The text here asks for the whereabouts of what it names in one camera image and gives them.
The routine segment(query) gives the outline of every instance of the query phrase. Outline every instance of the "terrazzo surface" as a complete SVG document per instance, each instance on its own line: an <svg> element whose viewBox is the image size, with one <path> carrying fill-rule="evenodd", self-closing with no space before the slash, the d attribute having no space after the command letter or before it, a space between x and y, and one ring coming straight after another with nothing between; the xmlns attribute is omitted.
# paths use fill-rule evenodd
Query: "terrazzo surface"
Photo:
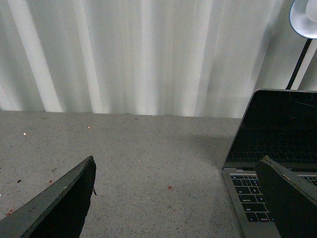
<svg viewBox="0 0 317 238"><path fill-rule="evenodd" d="M81 238L244 237L221 175L239 119L0 112L0 121L0 219L92 155L97 196Z"/></svg>

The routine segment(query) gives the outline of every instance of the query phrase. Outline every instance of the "laptop screen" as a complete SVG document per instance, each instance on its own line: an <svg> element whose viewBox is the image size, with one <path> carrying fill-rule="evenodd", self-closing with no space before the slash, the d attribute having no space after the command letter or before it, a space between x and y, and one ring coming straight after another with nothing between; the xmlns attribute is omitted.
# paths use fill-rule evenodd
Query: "laptop screen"
<svg viewBox="0 0 317 238"><path fill-rule="evenodd" d="M258 90L226 162L317 164L317 92Z"/></svg>

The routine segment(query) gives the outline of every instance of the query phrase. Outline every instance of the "white lamp shade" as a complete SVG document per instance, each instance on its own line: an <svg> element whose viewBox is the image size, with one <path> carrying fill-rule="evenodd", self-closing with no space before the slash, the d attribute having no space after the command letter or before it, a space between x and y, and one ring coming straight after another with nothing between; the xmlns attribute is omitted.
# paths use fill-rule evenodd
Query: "white lamp shade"
<svg viewBox="0 0 317 238"><path fill-rule="evenodd" d="M296 33L310 39L317 39L317 0L294 0L289 21Z"/></svg>

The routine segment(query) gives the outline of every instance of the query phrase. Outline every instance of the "silver laptop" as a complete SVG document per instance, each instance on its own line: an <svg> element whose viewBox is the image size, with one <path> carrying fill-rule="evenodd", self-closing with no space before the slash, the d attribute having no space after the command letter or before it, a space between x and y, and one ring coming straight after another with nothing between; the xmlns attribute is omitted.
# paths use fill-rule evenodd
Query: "silver laptop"
<svg viewBox="0 0 317 238"><path fill-rule="evenodd" d="M251 97L222 167L246 238L280 237L254 171L265 155L317 186L317 92L257 90Z"/></svg>

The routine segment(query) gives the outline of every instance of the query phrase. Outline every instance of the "keyboard key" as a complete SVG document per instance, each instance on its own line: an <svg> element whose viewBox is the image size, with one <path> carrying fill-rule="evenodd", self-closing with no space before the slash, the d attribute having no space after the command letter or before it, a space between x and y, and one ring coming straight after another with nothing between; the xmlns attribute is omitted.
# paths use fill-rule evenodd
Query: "keyboard key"
<svg viewBox="0 0 317 238"><path fill-rule="evenodd" d="M264 212L257 212L256 215L257 215L258 220L260 222L269 222L269 220Z"/></svg>
<svg viewBox="0 0 317 238"><path fill-rule="evenodd" d="M249 222L258 222L258 218L254 212L246 212Z"/></svg>
<svg viewBox="0 0 317 238"><path fill-rule="evenodd" d="M259 194L260 193L260 191L259 191L259 189L257 187L250 187L250 191L253 194Z"/></svg>
<svg viewBox="0 0 317 238"><path fill-rule="evenodd" d="M248 179L242 179L241 182L244 186L251 186L250 180Z"/></svg>
<svg viewBox="0 0 317 238"><path fill-rule="evenodd" d="M236 176L236 175L234 175L234 176L231 176L231 178L232 178L232 179L243 179L243 176Z"/></svg>
<svg viewBox="0 0 317 238"><path fill-rule="evenodd" d="M250 180L252 186L259 186L259 181L258 180Z"/></svg>
<svg viewBox="0 0 317 238"><path fill-rule="evenodd" d="M239 199L241 202L257 202L254 195L239 195Z"/></svg>
<svg viewBox="0 0 317 238"><path fill-rule="evenodd" d="M264 196L263 195L255 195L258 202L264 202Z"/></svg>
<svg viewBox="0 0 317 238"><path fill-rule="evenodd" d="M233 179L232 182L235 186L242 186L241 180L239 179Z"/></svg>
<svg viewBox="0 0 317 238"><path fill-rule="evenodd" d="M250 190L248 187L236 187L238 194L250 194Z"/></svg>
<svg viewBox="0 0 317 238"><path fill-rule="evenodd" d="M275 219L273 217L271 217L271 214L269 212L266 215L271 222L275 222Z"/></svg>
<svg viewBox="0 0 317 238"><path fill-rule="evenodd" d="M266 212L263 203L242 203L242 206L246 212Z"/></svg>

